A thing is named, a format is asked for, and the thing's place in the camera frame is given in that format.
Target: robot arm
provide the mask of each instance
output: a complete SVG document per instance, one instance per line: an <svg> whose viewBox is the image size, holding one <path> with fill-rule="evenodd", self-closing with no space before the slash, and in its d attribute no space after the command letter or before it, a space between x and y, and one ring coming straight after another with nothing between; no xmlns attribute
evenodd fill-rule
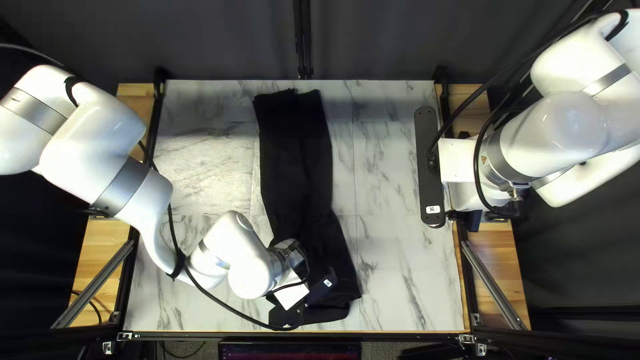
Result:
<svg viewBox="0 0 640 360"><path fill-rule="evenodd" d="M172 185L128 155L144 135L144 123L89 83L69 88L69 77L56 67L35 67L0 101L0 174L32 169L135 227L152 261L172 273L177 257L159 232ZM238 296L253 299L282 285L284 275L300 261L265 248L251 223L229 211L198 244L186 266L203 288L214 288L228 276ZM177 278L193 284L185 271Z"/></svg>
<svg viewBox="0 0 640 360"><path fill-rule="evenodd" d="M533 187L549 205L563 206L640 160L640 10L627 11L628 23L609 41L605 37L620 28L618 13L574 31L536 59L531 79L544 98L480 148L481 185L490 204L504 205ZM464 141L475 140L441 140L442 180L454 209L485 209L467 170L472 146ZM446 162L453 157L468 165L452 169Z"/></svg>

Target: black pants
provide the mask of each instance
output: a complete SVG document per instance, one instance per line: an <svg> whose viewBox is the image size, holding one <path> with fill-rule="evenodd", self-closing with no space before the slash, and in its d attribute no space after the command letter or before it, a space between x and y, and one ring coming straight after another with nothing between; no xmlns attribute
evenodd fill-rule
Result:
<svg viewBox="0 0 640 360"><path fill-rule="evenodd" d="M297 239L307 252L310 286L333 268L338 284L305 311L304 323L340 320L360 298L340 223L331 210L333 166L320 92L293 89L258 95L260 187L274 245Z"/></svg>

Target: sticker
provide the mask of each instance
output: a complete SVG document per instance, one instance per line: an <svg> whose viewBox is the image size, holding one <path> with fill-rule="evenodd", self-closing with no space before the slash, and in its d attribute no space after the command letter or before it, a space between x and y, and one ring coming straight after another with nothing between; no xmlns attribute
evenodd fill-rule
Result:
<svg viewBox="0 0 640 360"><path fill-rule="evenodd" d="M437 214L439 212L440 212L440 206L438 205L427 206L427 214Z"/></svg>

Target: white marble surface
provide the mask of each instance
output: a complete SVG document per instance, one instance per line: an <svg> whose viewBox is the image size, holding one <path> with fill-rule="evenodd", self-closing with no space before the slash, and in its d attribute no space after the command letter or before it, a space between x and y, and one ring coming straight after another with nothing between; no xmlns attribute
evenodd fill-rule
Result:
<svg viewBox="0 0 640 360"><path fill-rule="evenodd" d="M419 217L413 112L437 108L430 81L169 81L156 164L174 185L180 247L189 254L230 209L248 215L262 241L271 241L252 99L292 87L321 91L333 146L333 210L363 293L346 319L296 331L462 330L451 227L430 229ZM169 246L167 223L161 232ZM239 299L226 282L212 292L267 322L272 305L266 300ZM173 282L144 247L124 329L268 331Z"/></svg>

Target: black pole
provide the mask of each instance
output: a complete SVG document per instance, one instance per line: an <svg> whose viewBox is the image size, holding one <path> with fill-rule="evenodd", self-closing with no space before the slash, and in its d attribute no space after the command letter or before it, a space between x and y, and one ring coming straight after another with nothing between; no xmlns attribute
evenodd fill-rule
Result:
<svg viewBox="0 0 640 360"><path fill-rule="evenodd" d="M298 78L311 79L314 75L314 62L311 48L310 0L293 0L293 17L298 54Z"/></svg>

